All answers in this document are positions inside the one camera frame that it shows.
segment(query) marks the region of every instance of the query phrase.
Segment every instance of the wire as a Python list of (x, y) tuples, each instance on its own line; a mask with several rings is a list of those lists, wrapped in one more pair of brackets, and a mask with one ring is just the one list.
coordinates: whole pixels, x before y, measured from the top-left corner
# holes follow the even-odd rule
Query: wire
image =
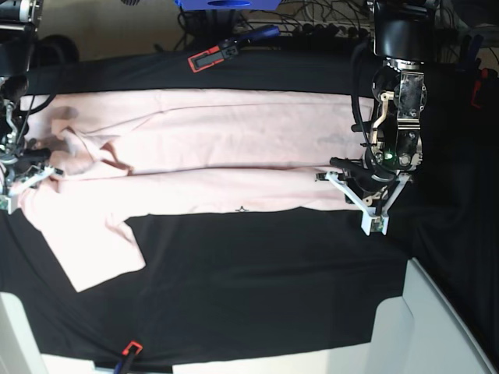
[(367, 137), (367, 132), (363, 125), (362, 112), (360, 111), (360, 103), (359, 103), (360, 67), (361, 67), (362, 56), (367, 48), (367, 45), (368, 41), (363, 41), (354, 48), (352, 53), (352, 113), (357, 126), (359, 126), (362, 129), (362, 134), (364, 136), (364, 141), (366, 142), (366, 147), (367, 147), (366, 155), (368, 156), (370, 163), (375, 168), (374, 170), (375, 175), (377, 175), (378, 177), (386, 178), (389, 181), (391, 181), (393, 180), (393, 178), (396, 177), (396, 175), (391, 171), (387, 170), (386, 168), (384, 168), (383, 165), (377, 162), (376, 157), (373, 154), (373, 149), (371, 148), (369, 138)]
[(31, 111), (32, 115), (35, 115), (36, 113), (39, 113), (40, 111), (43, 111), (50, 103), (55, 99), (59, 92), (59, 88), (62, 84), (62, 77), (64, 76), (64, 71), (65, 71), (65, 56), (64, 52), (62, 49), (55, 43), (49, 43), (49, 44), (41, 44), (41, 48), (46, 47), (46, 48), (51, 48), (52, 50), (55, 51), (58, 59), (59, 59), (59, 64), (60, 64), (60, 70), (59, 70), (59, 77), (57, 79), (57, 83), (55, 84), (55, 87), (51, 94), (48, 96), (47, 100), (39, 106), (37, 106), (35, 109)]
[(34, 84), (33, 96), (31, 97), (31, 102), (30, 102), (30, 106), (28, 107), (28, 111), (25, 114), (23, 126), (21, 126), (21, 132), (19, 133), (19, 138), (17, 138), (17, 144), (19, 144), (20, 140), (23, 138), (24, 131), (26, 130), (26, 126), (28, 124), (28, 118), (30, 117), (30, 115), (33, 111), (34, 99), (37, 96), (35, 93), (38, 91), (38, 83), (40, 82), (40, 75), (41, 75), (41, 57), (40, 57), (40, 51), (38, 51), (38, 55), (37, 55), (37, 80), (35, 81), (35, 84)]
[[(30, 109), (28, 111), (21, 111), (21, 114), (26, 116), (24, 119), (24, 123), (23, 123), (23, 129), (26, 128), (27, 119), (30, 115), (35, 115), (36, 113), (43, 111), (55, 99), (58, 92), (60, 91), (60, 87), (62, 84), (62, 78), (63, 78), (64, 72), (65, 72), (65, 56), (64, 56), (64, 52), (62, 51), (62, 49), (56, 43), (39, 44), (38, 58), (40, 58), (40, 53), (41, 53), (42, 48), (51, 48), (52, 50), (55, 51), (55, 53), (59, 59), (59, 64), (60, 64), (59, 77), (57, 79), (57, 83), (55, 84), (53, 91), (50, 93), (50, 95), (48, 95), (47, 100), (45, 100), (43, 104), (40, 104), (35, 109), (30, 107)], [(41, 67), (40, 67), (40, 65), (38, 65), (37, 85), (38, 85), (38, 81), (40, 79), (40, 74), (41, 74), (40, 70), (41, 70)], [(36, 90), (33, 91), (33, 98), (31, 99), (32, 103), (34, 101), (35, 96), (37, 96)]]
[(496, 58), (496, 61), (499, 65), (499, 57), (497, 56), (496, 52), (494, 52), (494, 50), (492, 48), (489, 48), (490, 49), (490, 52), (492, 53), (492, 55), (494, 55), (494, 57)]
[(286, 18), (294, 21), (296, 23), (296, 26), (302, 26), (302, 24), (293, 16), (290, 16), (289, 14), (283, 14), (279, 12), (271, 12), (270, 10), (252, 10), (250, 13), (255, 13), (255, 12), (262, 12), (266, 14), (273, 14), (275, 16), (279, 16), (281, 18)]
[(185, 43), (185, 42), (186, 42), (186, 39), (187, 39), (187, 33), (184, 33), (184, 34), (182, 35), (182, 37), (180, 38), (180, 40), (177, 42), (177, 44), (175, 44), (175, 46), (174, 46), (174, 48), (173, 48), (173, 51), (176, 51), (177, 49), (179, 49), (180, 44), (182, 44), (182, 42), (184, 42), (184, 43)]

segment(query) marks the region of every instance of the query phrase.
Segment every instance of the pink t-shirt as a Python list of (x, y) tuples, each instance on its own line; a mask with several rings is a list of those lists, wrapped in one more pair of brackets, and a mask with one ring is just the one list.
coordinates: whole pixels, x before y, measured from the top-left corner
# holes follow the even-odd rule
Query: pink t-shirt
[[(361, 100), (365, 119), (372, 107)], [(130, 217), (352, 209), (333, 185), (316, 182), (331, 157), (361, 156), (352, 123), (350, 97), (341, 95), (61, 95), (30, 117), (28, 138), (53, 149), (51, 164), (66, 175), (25, 192), (21, 206), (83, 291), (145, 266)]]

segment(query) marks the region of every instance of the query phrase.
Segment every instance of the white panel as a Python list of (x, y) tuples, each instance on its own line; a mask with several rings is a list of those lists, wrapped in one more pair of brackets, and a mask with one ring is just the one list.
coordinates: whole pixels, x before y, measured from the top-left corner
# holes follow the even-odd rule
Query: white panel
[(416, 321), (405, 374), (495, 372), (454, 310), (415, 262), (407, 267), (403, 298)]
[(21, 301), (0, 292), (0, 374), (47, 374)]
[(369, 344), (253, 360), (177, 365), (175, 374), (360, 374)]
[(414, 318), (404, 299), (389, 298), (378, 306), (366, 374), (400, 374), (405, 368)]

